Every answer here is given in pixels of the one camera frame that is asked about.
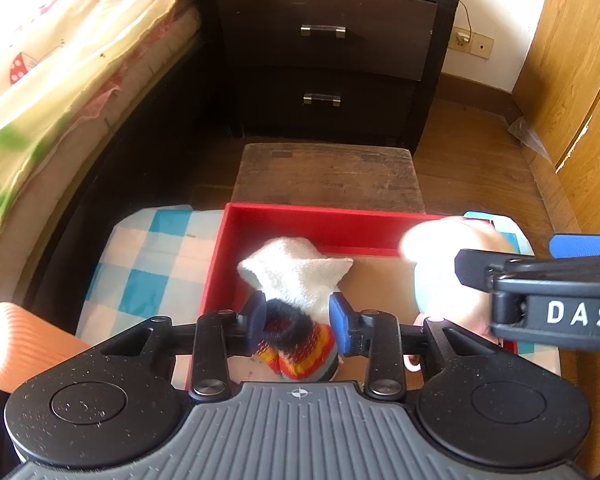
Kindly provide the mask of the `pink pig plush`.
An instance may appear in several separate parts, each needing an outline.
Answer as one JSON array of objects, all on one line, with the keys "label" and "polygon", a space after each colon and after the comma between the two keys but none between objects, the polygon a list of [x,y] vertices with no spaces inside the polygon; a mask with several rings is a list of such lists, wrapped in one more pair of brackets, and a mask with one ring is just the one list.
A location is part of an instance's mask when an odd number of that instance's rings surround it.
[{"label": "pink pig plush", "polygon": [[514,248],[493,226],[482,220],[445,217],[419,223],[400,241],[400,254],[414,264],[414,294],[418,315],[445,318],[471,332],[497,341],[490,334],[491,299],[488,294],[460,284],[455,274],[455,257],[462,249],[507,252]]}]

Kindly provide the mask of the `striped knitted sock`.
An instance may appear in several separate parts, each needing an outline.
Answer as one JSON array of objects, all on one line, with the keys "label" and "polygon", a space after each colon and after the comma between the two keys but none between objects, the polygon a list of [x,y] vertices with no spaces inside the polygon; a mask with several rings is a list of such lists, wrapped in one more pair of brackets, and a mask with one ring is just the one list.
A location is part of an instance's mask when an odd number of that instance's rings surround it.
[{"label": "striped knitted sock", "polygon": [[330,326],[278,299],[265,303],[256,356],[287,382],[329,382],[339,366]]}]

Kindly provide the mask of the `white green terry towel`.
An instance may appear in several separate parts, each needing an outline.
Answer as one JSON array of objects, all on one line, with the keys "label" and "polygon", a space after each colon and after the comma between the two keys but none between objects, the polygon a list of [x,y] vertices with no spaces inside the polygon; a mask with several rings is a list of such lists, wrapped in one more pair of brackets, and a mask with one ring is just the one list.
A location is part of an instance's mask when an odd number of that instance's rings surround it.
[{"label": "white green terry towel", "polygon": [[277,237],[238,263],[237,272],[267,300],[282,300],[328,324],[329,297],[352,266],[352,258],[327,257],[304,237]]}]

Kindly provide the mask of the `red cardboard box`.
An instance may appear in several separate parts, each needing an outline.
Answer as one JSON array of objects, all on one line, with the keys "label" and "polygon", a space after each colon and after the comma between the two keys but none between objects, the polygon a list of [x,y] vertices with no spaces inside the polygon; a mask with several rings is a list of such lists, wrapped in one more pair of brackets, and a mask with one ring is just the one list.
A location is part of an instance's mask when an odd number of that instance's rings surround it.
[{"label": "red cardboard box", "polygon": [[343,292],[358,310],[407,324],[446,313],[483,335],[488,300],[453,275],[464,248],[518,252],[519,245],[511,228],[486,217],[229,204],[199,311],[240,310],[260,290],[325,323],[330,294]]}]

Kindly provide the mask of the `blue white checkered tablecloth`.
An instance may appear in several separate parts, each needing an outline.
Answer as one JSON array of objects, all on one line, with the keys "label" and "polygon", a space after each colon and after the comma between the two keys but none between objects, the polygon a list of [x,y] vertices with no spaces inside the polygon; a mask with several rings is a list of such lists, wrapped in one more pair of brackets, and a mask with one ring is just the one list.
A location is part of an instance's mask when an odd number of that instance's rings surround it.
[{"label": "blue white checkered tablecloth", "polygon": [[223,213],[170,206],[117,223],[95,268],[76,336],[99,342],[157,315],[196,321]]}]

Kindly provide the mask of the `small wooden stool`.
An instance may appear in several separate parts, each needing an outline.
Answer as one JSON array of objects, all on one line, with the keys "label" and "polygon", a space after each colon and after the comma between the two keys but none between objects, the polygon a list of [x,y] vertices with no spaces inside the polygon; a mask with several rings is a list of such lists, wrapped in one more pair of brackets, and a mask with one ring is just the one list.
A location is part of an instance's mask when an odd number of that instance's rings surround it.
[{"label": "small wooden stool", "polygon": [[242,151],[234,203],[423,214],[405,148],[329,143],[250,143]]}]

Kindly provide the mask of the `wooden wardrobe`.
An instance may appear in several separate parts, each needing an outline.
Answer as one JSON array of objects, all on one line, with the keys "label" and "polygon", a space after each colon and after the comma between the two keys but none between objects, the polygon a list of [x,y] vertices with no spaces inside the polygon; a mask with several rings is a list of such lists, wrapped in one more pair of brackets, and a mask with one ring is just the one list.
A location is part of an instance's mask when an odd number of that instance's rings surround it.
[{"label": "wooden wardrobe", "polygon": [[600,0],[545,0],[513,98],[545,150],[522,152],[554,230],[600,233]]}]

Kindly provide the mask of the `peach ribbed bottle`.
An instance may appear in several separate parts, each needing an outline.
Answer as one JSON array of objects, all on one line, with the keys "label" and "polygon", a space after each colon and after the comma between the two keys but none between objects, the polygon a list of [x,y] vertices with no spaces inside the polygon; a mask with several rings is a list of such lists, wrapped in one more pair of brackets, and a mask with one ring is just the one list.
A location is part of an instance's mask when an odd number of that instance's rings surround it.
[{"label": "peach ribbed bottle", "polygon": [[0,302],[0,390],[13,393],[30,378],[88,348],[26,309]]}]

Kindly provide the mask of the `dark wooden nightstand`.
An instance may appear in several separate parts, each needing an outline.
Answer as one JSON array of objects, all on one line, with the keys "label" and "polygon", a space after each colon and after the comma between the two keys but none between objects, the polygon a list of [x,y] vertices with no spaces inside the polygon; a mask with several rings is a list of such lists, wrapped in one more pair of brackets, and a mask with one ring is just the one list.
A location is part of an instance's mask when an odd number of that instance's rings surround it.
[{"label": "dark wooden nightstand", "polygon": [[245,136],[418,147],[460,0],[198,0]]}]

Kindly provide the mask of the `floral bed blanket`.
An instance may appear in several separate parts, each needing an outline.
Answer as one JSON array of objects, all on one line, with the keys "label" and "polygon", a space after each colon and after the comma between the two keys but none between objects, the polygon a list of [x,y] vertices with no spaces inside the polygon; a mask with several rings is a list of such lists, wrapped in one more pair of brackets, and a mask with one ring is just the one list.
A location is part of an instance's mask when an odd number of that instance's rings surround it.
[{"label": "floral bed blanket", "polygon": [[0,0],[0,229],[50,146],[178,0]]}]

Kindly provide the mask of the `wall power outlet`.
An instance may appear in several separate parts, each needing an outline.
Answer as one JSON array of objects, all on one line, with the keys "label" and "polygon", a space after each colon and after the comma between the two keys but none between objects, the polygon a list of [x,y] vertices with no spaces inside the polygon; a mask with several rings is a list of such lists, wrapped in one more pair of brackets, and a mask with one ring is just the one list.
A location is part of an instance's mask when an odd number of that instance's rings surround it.
[{"label": "wall power outlet", "polygon": [[449,49],[488,60],[494,46],[494,40],[488,36],[472,32],[469,29],[454,26],[449,41]]}]

